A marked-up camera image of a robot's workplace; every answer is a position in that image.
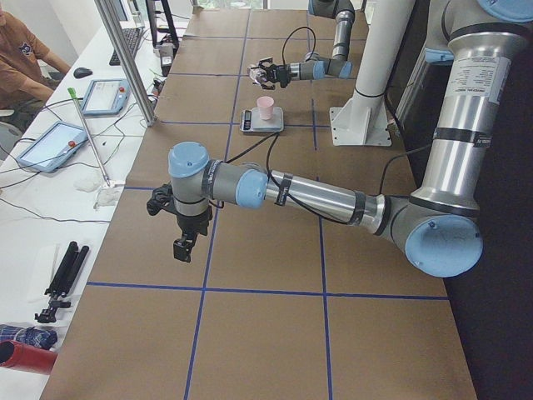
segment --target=orange shirt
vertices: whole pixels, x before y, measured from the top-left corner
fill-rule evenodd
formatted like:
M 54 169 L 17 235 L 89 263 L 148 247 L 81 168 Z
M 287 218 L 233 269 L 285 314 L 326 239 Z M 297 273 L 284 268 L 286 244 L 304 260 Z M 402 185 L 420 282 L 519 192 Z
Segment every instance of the orange shirt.
M 0 27 L 0 109 L 32 96 L 20 90 L 26 77 L 44 83 L 37 63 L 50 49 L 8 12 L 7 23 Z

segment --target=digital scale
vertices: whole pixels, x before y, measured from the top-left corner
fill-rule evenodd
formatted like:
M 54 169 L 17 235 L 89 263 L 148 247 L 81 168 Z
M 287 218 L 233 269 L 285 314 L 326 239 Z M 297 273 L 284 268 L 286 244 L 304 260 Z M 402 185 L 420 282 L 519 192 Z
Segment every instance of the digital scale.
M 259 108 L 257 107 L 252 110 L 242 110 L 240 129 L 245 135 L 281 132 L 283 130 L 283 110 L 280 107 L 274 107 L 272 117 L 267 120 L 259 117 Z

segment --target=person's arm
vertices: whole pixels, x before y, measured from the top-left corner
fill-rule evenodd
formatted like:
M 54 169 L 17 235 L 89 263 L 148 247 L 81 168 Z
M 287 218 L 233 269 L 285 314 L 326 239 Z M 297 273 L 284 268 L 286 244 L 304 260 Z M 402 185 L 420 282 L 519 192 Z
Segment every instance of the person's arm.
M 35 82 L 33 79 L 26 77 L 26 80 L 22 84 L 20 90 L 31 94 L 35 98 L 46 102 L 50 96 L 52 96 L 53 90 L 42 83 Z
M 70 65 L 68 65 L 66 62 L 64 62 L 56 53 L 53 51 L 48 52 L 46 56 L 42 58 L 42 60 L 50 65 L 51 67 L 56 68 L 60 73 L 63 75 L 67 75 L 68 71 L 70 70 Z

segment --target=label sticker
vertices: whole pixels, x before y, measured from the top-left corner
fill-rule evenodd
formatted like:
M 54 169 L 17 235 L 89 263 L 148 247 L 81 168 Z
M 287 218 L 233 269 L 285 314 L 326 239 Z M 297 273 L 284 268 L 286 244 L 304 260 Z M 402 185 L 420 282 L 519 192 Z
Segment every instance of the label sticker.
M 475 96 L 500 104 L 511 60 L 503 57 L 469 57 L 455 60 L 445 97 Z

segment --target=white pillar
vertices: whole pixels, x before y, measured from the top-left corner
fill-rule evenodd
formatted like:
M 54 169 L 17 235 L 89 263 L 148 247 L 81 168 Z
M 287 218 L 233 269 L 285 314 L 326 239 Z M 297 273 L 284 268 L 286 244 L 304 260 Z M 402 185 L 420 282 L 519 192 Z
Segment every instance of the white pillar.
M 414 4 L 415 0 L 377 2 L 353 96 L 343 108 L 330 109 L 336 146 L 391 145 L 383 93 Z

